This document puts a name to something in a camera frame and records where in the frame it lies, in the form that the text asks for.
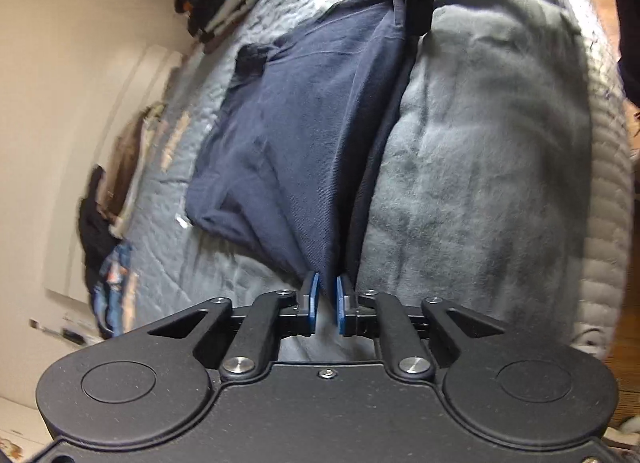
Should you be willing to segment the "brown beige folded clothes stack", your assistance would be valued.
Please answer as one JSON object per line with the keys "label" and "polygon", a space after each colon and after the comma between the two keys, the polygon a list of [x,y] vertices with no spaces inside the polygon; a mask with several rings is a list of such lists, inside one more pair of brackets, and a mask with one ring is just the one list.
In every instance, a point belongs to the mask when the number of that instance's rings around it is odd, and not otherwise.
{"label": "brown beige folded clothes stack", "polygon": [[162,101],[143,108],[115,138],[105,174],[96,193],[96,205],[111,235],[121,239],[128,229],[142,175],[164,112]]}

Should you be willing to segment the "black jacket by headboard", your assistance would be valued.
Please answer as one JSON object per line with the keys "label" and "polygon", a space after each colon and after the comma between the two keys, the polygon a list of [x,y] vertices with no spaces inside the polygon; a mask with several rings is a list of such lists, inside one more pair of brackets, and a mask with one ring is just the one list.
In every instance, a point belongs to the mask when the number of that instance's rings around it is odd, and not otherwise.
{"label": "black jacket by headboard", "polygon": [[82,253],[84,253],[84,280],[89,294],[90,303],[93,302],[93,289],[100,279],[100,269],[120,242],[119,238],[111,235],[110,223],[100,213],[96,195],[104,169],[94,165],[86,188],[85,197],[80,200],[77,230]]}

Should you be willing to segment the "grey quilted bedspread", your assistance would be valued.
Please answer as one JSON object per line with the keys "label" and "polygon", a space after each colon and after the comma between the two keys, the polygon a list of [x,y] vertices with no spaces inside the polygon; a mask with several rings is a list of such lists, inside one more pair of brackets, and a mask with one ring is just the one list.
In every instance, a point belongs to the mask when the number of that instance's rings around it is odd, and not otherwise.
{"label": "grey quilted bedspread", "polygon": [[[345,0],[261,0],[168,93],[128,230],[135,327],[292,289],[191,225],[184,193],[239,49]],[[356,286],[454,301],[597,358],[623,305],[632,165],[615,59],[589,0],[436,0],[390,132]]]}

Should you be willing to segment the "blue patterned crumpled garment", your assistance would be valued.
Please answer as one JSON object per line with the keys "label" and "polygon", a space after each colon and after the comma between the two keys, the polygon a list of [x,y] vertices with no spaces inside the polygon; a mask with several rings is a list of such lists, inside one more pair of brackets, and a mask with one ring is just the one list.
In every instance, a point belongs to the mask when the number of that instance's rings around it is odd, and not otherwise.
{"label": "blue patterned crumpled garment", "polygon": [[131,275],[132,246],[128,241],[117,244],[107,255],[91,290],[91,309],[102,339],[122,335],[124,299]]}

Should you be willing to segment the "navy blue t-shirt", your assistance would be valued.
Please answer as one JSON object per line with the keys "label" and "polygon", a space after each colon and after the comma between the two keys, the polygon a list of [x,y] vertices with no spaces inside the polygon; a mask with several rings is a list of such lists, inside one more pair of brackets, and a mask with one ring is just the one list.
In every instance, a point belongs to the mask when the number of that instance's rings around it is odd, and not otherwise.
{"label": "navy blue t-shirt", "polygon": [[399,84],[405,20],[403,0],[346,0],[243,46],[186,189],[189,220],[331,290]]}

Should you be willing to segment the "black wall phone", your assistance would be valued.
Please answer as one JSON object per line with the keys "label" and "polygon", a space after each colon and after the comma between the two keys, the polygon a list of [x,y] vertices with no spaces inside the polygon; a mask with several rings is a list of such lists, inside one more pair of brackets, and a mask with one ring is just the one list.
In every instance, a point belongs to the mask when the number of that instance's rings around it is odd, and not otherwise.
{"label": "black wall phone", "polygon": [[58,329],[53,329],[53,327],[46,327],[40,321],[32,318],[28,320],[28,324],[29,327],[36,331],[39,331],[51,337],[55,337],[55,339],[62,339],[62,341],[78,347],[96,345],[101,342],[101,340],[97,337],[85,333],[76,332],[69,327],[59,327]]}

